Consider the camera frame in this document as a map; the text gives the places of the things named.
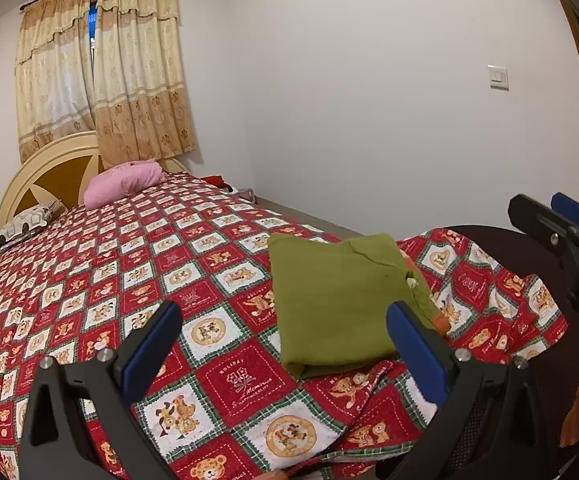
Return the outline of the green orange striped knit sweater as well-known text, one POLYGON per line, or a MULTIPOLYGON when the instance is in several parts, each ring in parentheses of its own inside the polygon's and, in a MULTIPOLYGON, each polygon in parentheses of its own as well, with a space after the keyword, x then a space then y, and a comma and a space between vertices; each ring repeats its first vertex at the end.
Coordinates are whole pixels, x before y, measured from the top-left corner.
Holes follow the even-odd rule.
POLYGON ((449 333, 422 272, 388 234, 323 243, 273 233, 268 258, 280 364, 297 378, 394 356, 386 315, 395 302, 405 302, 424 327, 449 333))

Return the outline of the red patchwork teddy bedspread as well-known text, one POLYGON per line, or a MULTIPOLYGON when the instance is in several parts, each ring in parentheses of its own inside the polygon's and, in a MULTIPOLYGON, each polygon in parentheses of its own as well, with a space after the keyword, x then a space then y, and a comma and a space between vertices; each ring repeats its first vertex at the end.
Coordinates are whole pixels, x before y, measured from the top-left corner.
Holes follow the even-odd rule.
MULTIPOLYGON (((20 440, 43 356, 84 362, 116 349, 165 301, 183 324, 132 411, 181 479, 361 476, 409 452, 436 408, 390 356, 308 378, 280 364, 268 239, 342 242, 190 174, 103 207, 78 207, 0 255, 0 478, 20 475, 20 440)), ((567 323, 536 275, 505 269, 468 237, 396 240, 479 361, 530 359, 567 323)))

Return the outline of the car print pillow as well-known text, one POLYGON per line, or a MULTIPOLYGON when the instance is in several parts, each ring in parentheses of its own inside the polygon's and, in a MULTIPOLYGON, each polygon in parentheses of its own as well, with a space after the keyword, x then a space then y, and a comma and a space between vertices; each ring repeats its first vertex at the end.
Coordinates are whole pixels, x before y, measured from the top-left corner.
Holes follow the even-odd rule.
POLYGON ((60 200, 34 205, 12 217, 0 229, 0 255, 39 234, 66 211, 60 200))

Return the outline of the pink pillow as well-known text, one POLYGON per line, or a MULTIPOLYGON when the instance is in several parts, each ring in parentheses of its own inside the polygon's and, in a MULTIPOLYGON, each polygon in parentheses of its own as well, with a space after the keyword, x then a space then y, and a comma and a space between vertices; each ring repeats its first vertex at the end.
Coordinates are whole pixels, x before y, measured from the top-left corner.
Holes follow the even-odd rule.
POLYGON ((84 206, 103 207, 164 181, 166 173, 155 159, 124 162, 92 177, 83 195, 84 206))

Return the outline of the cream wooden headboard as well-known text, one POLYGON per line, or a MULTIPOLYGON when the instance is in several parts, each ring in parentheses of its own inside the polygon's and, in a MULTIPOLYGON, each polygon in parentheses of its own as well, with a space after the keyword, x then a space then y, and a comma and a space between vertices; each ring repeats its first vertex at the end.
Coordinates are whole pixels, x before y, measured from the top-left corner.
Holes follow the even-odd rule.
MULTIPOLYGON (((166 179, 186 170, 175 158, 156 162, 166 179)), ((24 162, 10 181, 0 205, 0 229, 16 214, 37 204, 60 200, 66 209, 84 205, 83 195, 90 180, 105 170, 95 131, 46 144, 24 162)))

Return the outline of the red item behind bed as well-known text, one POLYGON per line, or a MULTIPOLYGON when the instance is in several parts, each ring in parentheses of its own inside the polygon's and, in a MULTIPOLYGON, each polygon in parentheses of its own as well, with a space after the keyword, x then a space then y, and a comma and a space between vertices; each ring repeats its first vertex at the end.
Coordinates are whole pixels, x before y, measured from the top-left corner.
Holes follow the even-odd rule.
POLYGON ((203 180, 207 184, 219 188, 219 190, 226 191, 229 193, 233 191, 233 186, 231 184, 228 184, 221 176, 207 176, 202 177, 201 180, 203 180))

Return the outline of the beige patterned window curtain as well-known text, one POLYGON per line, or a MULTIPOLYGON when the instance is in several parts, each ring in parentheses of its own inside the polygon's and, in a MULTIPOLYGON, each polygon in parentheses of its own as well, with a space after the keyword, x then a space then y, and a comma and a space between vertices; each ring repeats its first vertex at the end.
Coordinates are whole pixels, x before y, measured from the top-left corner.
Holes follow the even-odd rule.
POLYGON ((39 0, 15 58, 19 157, 93 131, 110 168, 197 148, 178 0, 39 0))

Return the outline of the white wall light switch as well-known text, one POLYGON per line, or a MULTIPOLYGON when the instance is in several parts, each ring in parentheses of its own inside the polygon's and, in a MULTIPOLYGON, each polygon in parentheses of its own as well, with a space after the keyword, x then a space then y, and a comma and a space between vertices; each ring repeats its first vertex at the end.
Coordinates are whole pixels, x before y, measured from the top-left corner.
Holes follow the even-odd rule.
POLYGON ((509 73, 506 67, 488 65, 489 84, 495 90, 510 90, 509 73))

